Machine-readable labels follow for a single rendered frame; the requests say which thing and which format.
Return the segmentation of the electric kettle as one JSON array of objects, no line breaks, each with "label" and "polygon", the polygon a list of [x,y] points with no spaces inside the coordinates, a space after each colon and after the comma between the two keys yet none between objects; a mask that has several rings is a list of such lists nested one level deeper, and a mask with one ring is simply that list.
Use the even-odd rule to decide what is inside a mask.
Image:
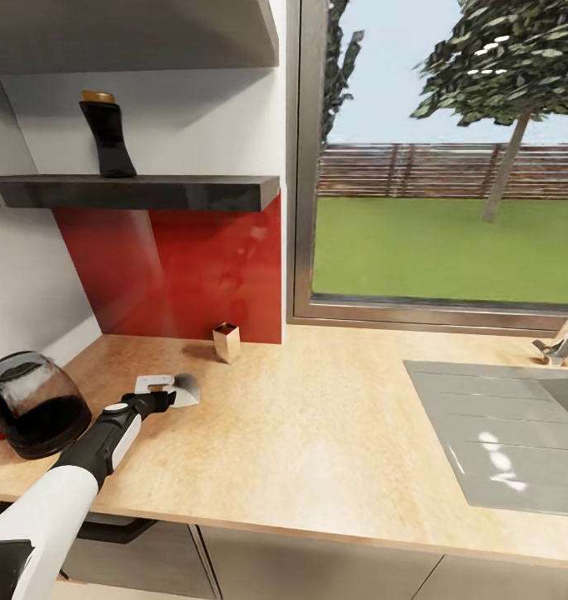
[{"label": "electric kettle", "polygon": [[36,351],[0,359],[0,437],[31,461],[59,453],[78,440],[92,412],[63,367]]}]

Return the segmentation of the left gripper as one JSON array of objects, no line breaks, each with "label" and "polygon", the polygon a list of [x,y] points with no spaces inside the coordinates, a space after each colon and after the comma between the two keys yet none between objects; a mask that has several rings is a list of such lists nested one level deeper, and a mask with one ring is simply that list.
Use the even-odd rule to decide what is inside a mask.
[{"label": "left gripper", "polygon": [[168,410],[171,405],[174,405],[176,395],[176,392],[171,392],[168,394],[166,390],[160,392],[151,392],[143,395],[131,393],[124,395],[120,402],[137,400],[142,401],[147,407],[147,417],[151,415],[151,413],[164,413],[166,410]]}]

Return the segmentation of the paper coffee filter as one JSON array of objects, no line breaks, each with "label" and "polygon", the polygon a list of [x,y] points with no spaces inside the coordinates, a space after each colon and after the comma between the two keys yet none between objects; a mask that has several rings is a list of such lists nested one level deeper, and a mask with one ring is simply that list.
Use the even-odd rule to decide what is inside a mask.
[{"label": "paper coffee filter", "polygon": [[198,381],[190,373],[174,374],[175,382],[169,386],[162,386],[162,390],[169,394],[176,392],[176,399],[172,408],[184,407],[199,403],[200,387]]}]

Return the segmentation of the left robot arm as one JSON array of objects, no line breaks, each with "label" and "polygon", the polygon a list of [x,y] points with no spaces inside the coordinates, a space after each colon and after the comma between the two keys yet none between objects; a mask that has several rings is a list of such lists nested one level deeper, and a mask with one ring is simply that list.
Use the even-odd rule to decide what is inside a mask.
[{"label": "left robot arm", "polygon": [[138,435],[143,419],[174,405],[172,375],[137,378],[135,393],[104,407],[95,425],[0,514],[0,600],[47,600],[90,507]]}]

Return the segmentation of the bottle of coffee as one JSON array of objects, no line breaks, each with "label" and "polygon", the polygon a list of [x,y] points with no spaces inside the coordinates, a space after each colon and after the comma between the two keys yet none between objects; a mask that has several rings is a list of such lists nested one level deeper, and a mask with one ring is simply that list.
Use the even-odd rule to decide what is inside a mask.
[{"label": "bottle of coffee", "polygon": [[122,109],[109,92],[81,91],[80,108],[97,144],[100,176],[136,177],[123,133]]}]

